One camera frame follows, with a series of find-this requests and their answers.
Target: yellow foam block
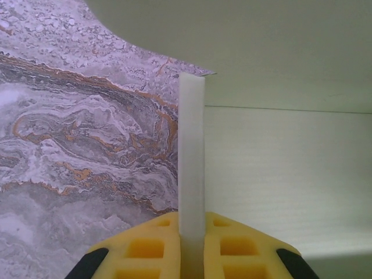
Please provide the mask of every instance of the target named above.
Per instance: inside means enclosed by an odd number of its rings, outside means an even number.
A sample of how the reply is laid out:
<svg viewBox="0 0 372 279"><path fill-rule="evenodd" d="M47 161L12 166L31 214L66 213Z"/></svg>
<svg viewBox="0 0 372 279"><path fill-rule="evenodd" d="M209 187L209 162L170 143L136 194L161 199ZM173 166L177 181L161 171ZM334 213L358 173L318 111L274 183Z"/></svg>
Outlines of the yellow foam block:
<svg viewBox="0 0 372 279"><path fill-rule="evenodd" d="M99 248L108 248L109 253L92 279L179 279L178 213L167 213L130 228L88 252Z"/></svg>
<svg viewBox="0 0 372 279"><path fill-rule="evenodd" d="M277 249L285 242L215 213L206 213L205 279L292 279Z"/></svg>

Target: white wall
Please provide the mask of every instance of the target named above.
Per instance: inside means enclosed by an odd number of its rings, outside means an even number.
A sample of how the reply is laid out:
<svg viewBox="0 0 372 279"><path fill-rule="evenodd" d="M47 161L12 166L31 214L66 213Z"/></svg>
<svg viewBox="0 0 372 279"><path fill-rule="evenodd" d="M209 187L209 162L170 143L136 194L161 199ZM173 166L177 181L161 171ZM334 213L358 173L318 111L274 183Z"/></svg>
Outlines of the white wall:
<svg viewBox="0 0 372 279"><path fill-rule="evenodd" d="M372 251L372 115L205 109L206 208L309 257Z"/></svg>

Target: square hole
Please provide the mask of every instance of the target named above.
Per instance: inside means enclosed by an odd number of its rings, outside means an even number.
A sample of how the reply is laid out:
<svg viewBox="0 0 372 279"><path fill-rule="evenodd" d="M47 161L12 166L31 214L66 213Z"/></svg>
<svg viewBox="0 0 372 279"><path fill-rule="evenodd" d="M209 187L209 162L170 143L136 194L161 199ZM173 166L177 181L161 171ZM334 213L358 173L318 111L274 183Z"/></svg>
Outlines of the square hole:
<svg viewBox="0 0 372 279"><path fill-rule="evenodd" d="M160 270L157 269L128 269L119 270L115 279L159 279Z"/></svg>
<svg viewBox="0 0 372 279"><path fill-rule="evenodd" d="M164 220L158 222L158 226L159 226L159 227L167 227L167 226L169 226L169 225L170 225L170 221L167 220L167 219L164 219Z"/></svg>
<svg viewBox="0 0 372 279"><path fill-rule="evenodd" d="M221 219L214 219L213 220L213 225L215 227L228 227L230 226L230 224L224 220L221 220Z"/></svg>
<svg viewBox="0 0 372 279"><path fill-rule="evenodd" d="M154 259L163 255L164 242L161 239L137 238L129 244L126 257Z"/></svg>
<svg viewBox="0 0 372 279"><path fill-rule="evenodd" d="M256 265L225 265L225 279L269 279L263 264Z"/></svg>
<svg viewBox="0 0 372 279"><path fill-rule="evenodd" d="M221 255L258 255L255 243L247 237L223 237L220 241Z"/></svg>

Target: gray marble pattern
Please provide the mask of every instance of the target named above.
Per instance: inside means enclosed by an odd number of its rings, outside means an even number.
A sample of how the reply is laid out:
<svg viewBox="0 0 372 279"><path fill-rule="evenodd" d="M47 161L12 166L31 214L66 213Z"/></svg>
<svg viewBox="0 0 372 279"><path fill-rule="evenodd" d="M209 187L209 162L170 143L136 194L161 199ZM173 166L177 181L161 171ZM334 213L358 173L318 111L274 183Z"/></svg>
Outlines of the gray marble pattern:
<svg viewBox="0 0 372 279"><path fill-rule="evenodd" d="M177 210L178 75L79 0L0 0L0 278L64 278Z"/></svg>

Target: black rubber edge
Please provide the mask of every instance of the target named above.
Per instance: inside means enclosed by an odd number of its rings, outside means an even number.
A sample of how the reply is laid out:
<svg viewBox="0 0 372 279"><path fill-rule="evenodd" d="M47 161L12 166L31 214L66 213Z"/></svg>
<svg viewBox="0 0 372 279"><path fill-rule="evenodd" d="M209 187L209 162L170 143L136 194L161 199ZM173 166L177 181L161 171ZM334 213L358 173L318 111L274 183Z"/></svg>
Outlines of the black rubber edge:
<svg viewBox="0 0 372 279"><path fill-rule="evenodd" d="M65 279L91 279L108 252L107 248L99 248L85 254Z"/></svg>
<svg viewBox="0 0 372 279"><path fill-rule="evenodd" d="M287 249L278 249L277 254L294 279L319 279L302 256Z"/></svg>

